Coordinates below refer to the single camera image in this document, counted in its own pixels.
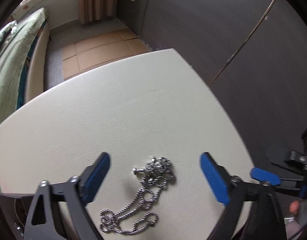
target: screw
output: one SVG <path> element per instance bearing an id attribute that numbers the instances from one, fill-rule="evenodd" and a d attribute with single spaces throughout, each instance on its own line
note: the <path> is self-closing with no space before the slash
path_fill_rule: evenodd
<path id="1" fill-rule="evenodd" d="M 47 186 L 48 184 L 48 181 L 47 180 L 43 180 L 41 183 L 40 183 L 40 186 L 41 187 L 44 187 L 44 186 Z"/>
<path id="2" fill-rule="evenodd" d="M 306 161 L 306 157 L 300 156 L 300 157 L 299 157 L 299 160 L 300 160 L 301 162 L 305 162 L 305 161 Z"/>
<path id="3" fill-rule="evenodd" d="M 20 226 L 18 226 L 16 223 L 15 223 L 14 225 L 15 225 L 15 228 L 20 232 L 20 235 L 21 235 L 22 237 L 24 237 L 24 233 L 23 233 L 22 228 L 21 228 Z"/>
<path id="4" fill-rule="evenodd" d="M 77 176 L 77 175 L 72 176 L 70 182 L 76 182 L 76 181 L 78 181 L 78 179 L 79 179 L 79 176 Z"/>
<path id="5" fill-rule="evenodd" d="M 284 218 L 284 221 L 285 221 L 285 225 L 289 224 L 290 222 L 295 221 L 295 217 Z"/>
<path id="6" fill-rule="evenodd" d="M 232 176 L 232 177 L 231 177 L 231 181 L 232 181 L 232 182 L 241 182 L 242 179 L 241 179 L 240 177 L 238 177 L 238 176 Z"/>
<path id="7" fill-rule="evenodd" d="M 262 185 L 269 187 L 271 184 L 269 181 L 265 180 L 261 182 Z"/>

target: finger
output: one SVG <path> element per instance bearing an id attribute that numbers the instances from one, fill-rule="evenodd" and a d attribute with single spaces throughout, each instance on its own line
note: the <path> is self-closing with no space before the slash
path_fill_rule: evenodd
<path id="1" fill-rule="evenodd" d="M 300 206 L 300 203 L 298 200 L 293 201 L 289 206 L 289 212 L 293 214 L 294 216 L 297 215 L 299 206 Z"/>

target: metal chain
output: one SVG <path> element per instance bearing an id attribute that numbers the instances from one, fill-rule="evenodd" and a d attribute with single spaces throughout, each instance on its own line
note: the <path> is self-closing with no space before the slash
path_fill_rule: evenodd
<path id="1" fill-rule="evenodd" d="M 114 214 L 109 209 L 104 209 L 100 212 L 99 229 L 102 232 L 110 233 L 116 232 L 125 235 L 135 235 L 145 231 L 148 227 L 153 227 L 158 221 L 158 215 L 154 212 L 147 212 L 144 217 L 137 220 L 133 224 L 132 230 L 122 230 L 120 222 L 132 216 L 139 210 L 150 210 L 152 205 L 157 201 L 162 189 L 167 185 L 168 181 L 174 177 L 170 169 L 171 162 L 165 157 L 156 159 L 152 158 L 151 162 L 147 162 L 142 169 L 133 169 L 135 175 L 143 173 L 142 180 L 140 181 L 143 186 L 138 190 L 135 198 L 122 210 Z M 153 193 L 149 188 L 158 187 L 156 193 Z M 150 199 L 145 199 L 145 194 L 151 195 Z"/>

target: white table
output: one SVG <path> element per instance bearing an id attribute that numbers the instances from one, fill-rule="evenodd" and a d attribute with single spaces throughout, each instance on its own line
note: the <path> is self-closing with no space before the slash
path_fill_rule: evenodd
<path id="1" fill-rule="evenodd" d="M 152 209 L 159 216 L 154 228 L 136 236 L 102 233 L 105 240 L 205 240 L 223 205 L 200 170 L 200 154 L 210 152 L 245 181 L 253 167 L 221 105 L 173 49 L 81 74 L 11 115 L 0 125 L 1 189 L 34 193 L 41 180 L 57 183 L 79 175 L 103 151 L 112 165 L 88 205 L 96 225 L 100 210 L 117 212 L 133 199 L 140 183 L 132 168 L 143 167 L 151 156 L 169 158 L 177 177 Z M 130 228 L 135 220 L 122 225 Z"/>

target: blue trigger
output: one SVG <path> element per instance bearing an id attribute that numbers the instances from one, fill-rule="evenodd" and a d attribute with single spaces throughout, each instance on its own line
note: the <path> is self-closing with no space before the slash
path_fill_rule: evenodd
<path id="1" fill-rule="evenodd" d="M 227 185 L 206 154 L 201 155 L 200 166 L 217 201 L 227 206 L 230 202 Z"/>
<path id="2" fill-rule="evenodd" d="M 270 182 L 271 185 L 273 186 L 277 186 L 281 183 L 281 180 L 279 179 L 279 176 L 277 176 L 276 174 L 273 174 L 271 172 L 268 171 L 264 171 L 260 168 L 253 168 L 250 171 L 250 177 L 252 177 L 255 180 L 258 181 L 268 181 Z"/>

